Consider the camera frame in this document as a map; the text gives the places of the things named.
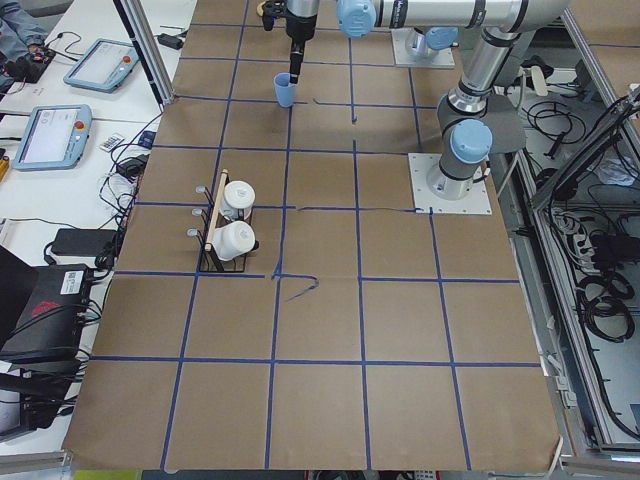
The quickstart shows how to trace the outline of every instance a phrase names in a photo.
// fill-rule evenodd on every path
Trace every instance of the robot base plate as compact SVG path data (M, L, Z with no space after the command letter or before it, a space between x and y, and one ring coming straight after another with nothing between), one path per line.
M391 31L393 39L393 53L396 59L396 65L399 67L416 67L416 68L438 68L452 69L456 64L453 60L453 53L450 48L445 48L436 52L435 55L425 58L409 55L407 52L407 37L411 34L412 28L399 28Z
M413 203L420 213L451 213L458 215L491 215L491 203L484 182L474 183L469 194L460 200L445 200L427 185L427 173L440 161L440 154L410 153L409 168ZM480 168L474 178L481 178Z

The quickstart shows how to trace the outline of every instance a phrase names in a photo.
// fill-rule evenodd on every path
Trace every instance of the grid of blue tape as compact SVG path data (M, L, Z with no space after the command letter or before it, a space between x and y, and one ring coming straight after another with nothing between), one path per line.
M200 96L192 96L190 98L200 99L203 101L224 101L226 102L226 110L224 116L224 124L222 128L222 133L220 136L220 142L218 147L189 147L183 145L156 145L156 147L161 148L180 148L180 149L206 149L217 152L216 153L216 164L215 164L215 172L213 175L213 182L215 183L215 179L218 176L218 172L221 164L221 155L225 150L224 138L227 129L228 117L229 117L229 109L234 101L243 101L243 102L255 102L255 103L264 103L269 101L265 100L236 100L232 98L233 88L235 84L235 79L238 70L238 64L240 61L243 61L240 58L240 51L242 47L242 39L244 36L244 31L246 28L261 28L256 26L246 25L247 13L249 11L249 0L246 0L245 3L245 11L244 11L244 23L243 25L237 25L238 27L242 27L240 39L238 41L238 47L236 52L236 57L234 59L234 69L231 80L231 86L229 88L229 95L227 98L212 98L212 97L200 97ZM203 25L203 26L219 26L223 24L193 24L193 25ZM217 57L211 58L202 58L203 60L216 60ZM352 44L349 41L349 63L344 64L349 65L350 67L350 95L351 102L348 104L331 104L331 105L342 105L348 106L351 108L352 118L355 118L355 112L357 107L364 106L372 106L378 108L407 108L413 109L415 115L416 122L416 134L418 141L420 140L420 123L418 118L418 110L420 109L435 109L435 106L428 107L420 107L416 104L416 96L415 89L413 84L413 77L411 75L411 71L409 71L409 80L410 80L410 88L413 99L412 106L396 106L396 105L366 105L366 104L356 104L354 101L354 81L353 81L353 66L356 65L353 63L353 51ZM380 65L369 65L369 64L360 64L367 66L380 66ZM180 276L180 277L193 277L193 286L191 291L191 296L189 299L189 308L187 313L187 318L185 321L182 343L180 348L180 355L177 357L129 357L129 356L114 356L114 355L101 355L101 356L93 356L94 360L102 360L102 361L136 361L136 362L171 362L177 363L177 373L175 378L175 383L173 387L172 401L171 401L171 409L169 413L169 419L167 422L166 434L164 439L164 447L162 452L162 459L160 468L165 469L167 467L167 456L169 453L169 448L171 444L171 432L173 428L173 422L176 412L176 406L178 404L178 397L180 392L180 381L182 377L182 370L184 364L190 363L216 363L216 364L258 364L258 365L269 365L269 393L268 393L268 405L267 405L267 426L266 426L266 438L265 438L265 458L264 458L264 468L268 469L270 467L270 456L271 456L271 428L273 422L273 402L274 402L274 384L275 384L275 375L276 375L276 366L277 365L353 365L360 366L362 372L362 395L363 395L363 421L364 421L364 430L365 430L365 453L366 453L366 467L367 469L375 468L375 465L372 464L371 459L371 440L369 434L369 412L368 412L368 391L367 391L367 367L369 366L424 366L424 367L443 367L450 368L451 374L453 378L453 385L456 397L456 405L458 410L458 419L460 422L460 432L463 441L464 455L466 466L468 469L472 469L472 460L469 452L469 446L467 442L467 433L465 429L464 423L464 412L462 408L462 401L460 397L460 388L457 380L457 369L458 368L539 368L539 363L514 363L514 362L456 362L453 353L453 346L451 340L451 333L449 327L449 319L447 315L447 306L445 301L445 292L444 285L446 283L493 283L493 284L517 284L518 280L508 280L508 279L482 279L482 278L443 278L442 272L440 269L440 256L438 253L438 243L437 243L437 235L435 222L433 219L433 213L430 212L429 215L425 215L425 218L428 220L431 232L432 232L432 241L433 241L433 254L435 256L436 263L436 278L395 278L395 277L371 277L364 276L362 272L362 249L361 249L361 225L360 225L360 213L366 210L378 210L378 209L367 209L360 207L360 194L359 194L359 178L358 178L358 155L360 153L372 153L372 152L361 152L358 150L358 145L355 140L353 142L353 149L351 151L339 151L339 150L305 150L305 149L293 149L291 148L291 134L292 134L292 118L293 118L293 110L289 110L288 117L288 131L287 131L287 146L286 148L237 148L234 147L234 150L251 150L251 151L280 151L285 152L285 181L284 181L284 189L283 189L283 198L281 206L256 206L256 209L276 209L281 210L282 212L282 224L281 224L281 238L280 238L280 261L278 262L278 266L276 271L274 272L273 278L277 282L276 286L276 298L275 298L275 308L274 308L274 318L273 318L273 332L272 332L272 343L271 343L271 355L270 358L209 358L209 357L188 357L186 356L186 348L187 348L187 340L189 335L189 329L192 320L193 307L197 295L199 280L203 277L233 277L233 278L246 278L246 279L264 279L265 275L260 274L224 274L224 273L203 273L198 272L197 267L194 272L153 272L153 271L118 271L117 275L141 275L141 276ZM295 209L296 207L288 205L288 175L289 175L289 164L290 164L290 155L295 152L314 152L314 153L349 153L353 155L353 169L354 169L354 180L355 180L355 207L310 207L307 209L312 210L325 210L325 211L353 211L355 212L356 218L356 244L357 244L357 268L358 268L358 295L359 295L359 324L360 324L360 349L361 349L361 359L360 360L307 360L307 359L278 359L276 357L277 352L277 340L278 340L278 317L279 317L279 307L280 307L280 292L281 292L281 281L282 278L306 278L304 275L291 275L285 274L282 272L282 258L283 252L286 242L286 222L287 222L287 211L291 209ZM137 205L150 205L150 206L182 206L182 207L198 207L204 206L204 204L199 203L180 203L180 202L137 202ZM445 323L445 332L446 332L446 340L449 352L449 361L447 362L420 362L420 361L376 361L376 360L368 360L366 356L366 346L365 346L365 318L364 318L364 297L363 297L363 285L367 282L424 282L424 283L437 283L440 290L440 299L442 306L442 313Z

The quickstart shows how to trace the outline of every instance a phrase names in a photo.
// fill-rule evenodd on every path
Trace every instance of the electronic equipment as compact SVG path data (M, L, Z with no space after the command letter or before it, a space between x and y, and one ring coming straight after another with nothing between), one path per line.
M144 132L142 132L140 138L138 139L138 145L151 150L151 147L153 147L153 142L155 142L155 140L156 132L145 130Z
M116 165L116 173L125 178L133 178L144 172L149 161L149 154L138 155Z
M36 107L31 112L16 156L15 170L55 170L78 163L89 138L87 105Z
M112 133L109 135L104 142L98 145L100 150L104 150L105 152L111 152L114 148L120 145L124 141L124 135L120 135L119 133Z
M31 267L0 247L0 357L14 364L74 358L90 290L84 264Z
M138 61L133 45L99 38L65 75L64 83L111 93L133 71Z
M169 35L167 33L158 35L158 43L165 47L173 48L174 50L180 50L184 46L184 40L176 35Z
M51 253L60 256L96 257L113 250L115 230L61 228L51 244Z
M24 369L0 373L0 441L38 428L48 428L58 416L71 381Z
M8 61L4 70L16 82L37 83L56 56L48 48L28 53L15 61Z

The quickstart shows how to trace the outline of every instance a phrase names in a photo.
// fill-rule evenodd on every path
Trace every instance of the person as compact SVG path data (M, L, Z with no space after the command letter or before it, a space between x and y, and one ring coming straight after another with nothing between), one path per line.
M6 57L4 62L42 53L47 36L47 31L18 2L0 0L0 52ZM12 83L13 78L2 68L0 91L7 91Z

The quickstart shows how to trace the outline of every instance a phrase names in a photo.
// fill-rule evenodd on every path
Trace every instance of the brown paper sheet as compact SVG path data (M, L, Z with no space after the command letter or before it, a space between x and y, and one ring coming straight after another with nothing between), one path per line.
M65 447L109 469L545 469L557 428L495 198L413 211L406 154L441 150L459 68L319 30L282 109L290 42L257 3L197 5L176 88L208 98L163 116ZM196 274L186 236L222 168L257 194L240 276Z

